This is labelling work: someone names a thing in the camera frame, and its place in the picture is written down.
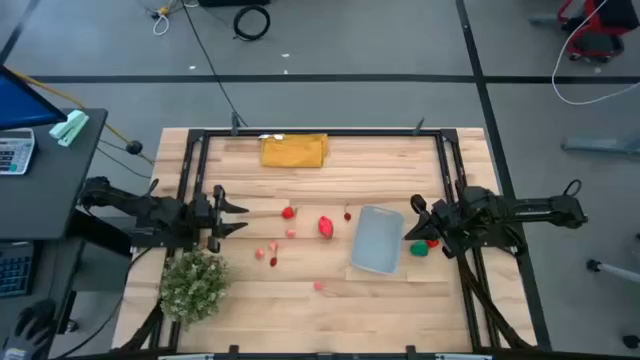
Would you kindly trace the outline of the person's hand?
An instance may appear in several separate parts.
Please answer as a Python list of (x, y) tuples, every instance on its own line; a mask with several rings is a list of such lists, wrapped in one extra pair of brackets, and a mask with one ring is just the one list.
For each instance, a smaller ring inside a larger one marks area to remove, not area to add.
[(0, 360), (47, 360), (54, 315), (51, 299), (24, 308), (0, 346)]

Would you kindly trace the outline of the grey desk calculator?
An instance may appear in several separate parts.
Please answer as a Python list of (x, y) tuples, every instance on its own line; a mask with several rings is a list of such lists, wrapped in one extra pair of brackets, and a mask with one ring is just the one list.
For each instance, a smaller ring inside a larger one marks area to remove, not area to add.
[(36, 149), (32, 129), (0, 131), (0, 175), (24, 175)]

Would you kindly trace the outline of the computer monitor blue screen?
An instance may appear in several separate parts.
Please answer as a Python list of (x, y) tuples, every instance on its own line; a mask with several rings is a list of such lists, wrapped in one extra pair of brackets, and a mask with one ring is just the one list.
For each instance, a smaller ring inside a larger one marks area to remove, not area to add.
[(66, 119), (58, 108), (0, 65), (0, 130), (52, 125)]

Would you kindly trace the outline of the green artificial plant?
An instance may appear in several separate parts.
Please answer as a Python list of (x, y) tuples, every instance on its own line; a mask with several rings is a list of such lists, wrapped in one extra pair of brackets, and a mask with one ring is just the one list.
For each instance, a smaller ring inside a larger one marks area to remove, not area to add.
[(160, 307), (165, 316), (189, 327), (217, 313), (229, 287), (229, 266), (223, 257), (186, 252), (165, 262)]

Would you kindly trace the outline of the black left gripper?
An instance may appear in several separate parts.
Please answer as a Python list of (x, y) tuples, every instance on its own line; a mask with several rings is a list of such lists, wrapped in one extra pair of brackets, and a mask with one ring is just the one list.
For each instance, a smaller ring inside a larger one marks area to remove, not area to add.
[(225, 192), (221, 185), (215, 185), (213, 191), (214, 203), (209, 201), (205, 193), (198, 192), (193, 195), (188, 205), (189, 221), (196, 230), (208, 229), (211, 234), (208, 237), (206, 248), (212, 253), (220, 252), (220, 240), (228, 237), (235, 231), (248, 225), (247, 222), (222, 223), (220, 205), (222, 211), (229, 214), (248, 213), (249, 210), (231, 204), (224, 198)]

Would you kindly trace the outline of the grey pole with black foot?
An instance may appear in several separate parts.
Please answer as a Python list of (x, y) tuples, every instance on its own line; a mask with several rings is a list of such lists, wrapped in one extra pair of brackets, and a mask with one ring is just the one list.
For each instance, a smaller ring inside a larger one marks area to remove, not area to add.
[(640, 273), (616, 267), (614, 265), (610, 265), (595, 259), (588, 259), (586, 261), (586, 269), (593, 273), (609, 273), (616, 277), (640, 284)]

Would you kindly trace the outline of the mint green stapler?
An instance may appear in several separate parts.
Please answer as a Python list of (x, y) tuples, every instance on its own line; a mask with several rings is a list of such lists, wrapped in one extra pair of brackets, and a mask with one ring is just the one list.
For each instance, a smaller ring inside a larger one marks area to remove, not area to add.
[(73, 110), (67, 115), (67, 120), (56, 124), (49, 130), (49, 135), (62, 147), (69, 147), (82, 131), (89, 120), (89, 116), (80, 110)]

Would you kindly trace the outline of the black aluminium table frame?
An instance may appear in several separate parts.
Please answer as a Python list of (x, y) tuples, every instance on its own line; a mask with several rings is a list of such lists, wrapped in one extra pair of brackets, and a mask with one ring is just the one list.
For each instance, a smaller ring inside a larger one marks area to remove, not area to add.
[[(403, 252), (389, 275), (351, 264), (364, 206), (395, 210), (412, 227), (413, 194), (443, 199), (458, 174), (495, 187), (483, 131), (332, 129), (328, 136), (321, 168), (291, 169), (261, 165), (257, 134), (162, 131), (153, 170), (159, 195), (189, 199), (221, 185), (249, 212), (238, 216), (248, 225), (221, 243), (231, 285), (218, 313), (189, 327), (165, 320), (152, 344), (197, 353), (230, 345), (243, 353), (398, 353), (407, 345), (467, 352), (488, 343), (483, 312), (466, 309), (457, 264), (439, 249), (424, 258)], [(346, 204), (350, 221), (343, 218)], [(297, 210), (293, 219), (281, 216), (286, 207)], [(333, 222), (331, 239), (318, 231), (321, 216)]]

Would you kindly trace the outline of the grey metal floor base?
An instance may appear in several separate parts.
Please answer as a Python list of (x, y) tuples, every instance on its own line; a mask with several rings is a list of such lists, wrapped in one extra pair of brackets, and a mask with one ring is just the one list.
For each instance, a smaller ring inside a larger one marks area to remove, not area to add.
[(640, 156), (640, 132), (622, 137), (567, 137), (560, 145), (565, 151), (592, 151)]

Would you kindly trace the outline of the folded yellow cloth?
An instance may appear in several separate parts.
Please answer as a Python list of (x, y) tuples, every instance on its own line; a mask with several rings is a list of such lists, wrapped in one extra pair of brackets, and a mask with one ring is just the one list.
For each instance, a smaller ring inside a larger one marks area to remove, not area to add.
[(284, 134), (284, 139), (260, 139), (265, 167), (321, 168), (328, 155), (327, 134)]

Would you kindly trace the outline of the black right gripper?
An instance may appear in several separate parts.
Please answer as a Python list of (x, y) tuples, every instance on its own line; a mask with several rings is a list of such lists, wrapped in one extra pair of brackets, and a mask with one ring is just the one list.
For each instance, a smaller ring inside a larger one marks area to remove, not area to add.
[(410, 198), (410, 205), (418, 215), (418, 222), (406, 233), (405, 240), (442, 240), (443, 253), (449, 259), (463, 253), (463, 247), (457, 239), (462, 233), (462, 219), (454, 204), (438, 200), (428, 210), (426, 200), (414, 194)]

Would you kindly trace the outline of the red cart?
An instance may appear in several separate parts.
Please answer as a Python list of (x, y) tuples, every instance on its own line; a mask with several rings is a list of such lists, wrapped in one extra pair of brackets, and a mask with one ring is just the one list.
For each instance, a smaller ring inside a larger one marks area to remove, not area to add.
[(556, 14), (569, 33), (566, 51), (571, 61), (586, 57), (609, 62), (624, 52), (623, 36), (640, 27), (632, 0), (582, 0), (579, 12), (565, 16), (575, 0), (564, 0)]

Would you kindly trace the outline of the black desk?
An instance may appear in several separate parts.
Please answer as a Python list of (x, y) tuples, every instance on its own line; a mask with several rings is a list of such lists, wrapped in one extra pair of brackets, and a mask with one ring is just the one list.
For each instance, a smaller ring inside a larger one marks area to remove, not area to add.
[(0, 241), (57, 240), (67, 231), (108, 111), (89, 120), (68, 147), (47, 126), (34, 129), (38, 149), (24, 175), (0, 176)]

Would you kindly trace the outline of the light grey plastic bin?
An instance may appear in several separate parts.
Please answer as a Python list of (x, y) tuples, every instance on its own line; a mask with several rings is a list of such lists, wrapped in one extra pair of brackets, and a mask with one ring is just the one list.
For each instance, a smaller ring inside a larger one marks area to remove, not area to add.
[(377, 206), (364, 206), (356, 227), (351, 264), (377, 274), (393, 274), (399, 263), (404, 217)]

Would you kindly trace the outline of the black computer keyboard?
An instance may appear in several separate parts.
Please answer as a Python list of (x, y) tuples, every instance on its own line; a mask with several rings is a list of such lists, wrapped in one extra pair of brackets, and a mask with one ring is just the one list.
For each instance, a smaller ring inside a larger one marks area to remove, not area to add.
[(0, 298), (30, 293), (34, 255), (31, 242), (0, 243)]

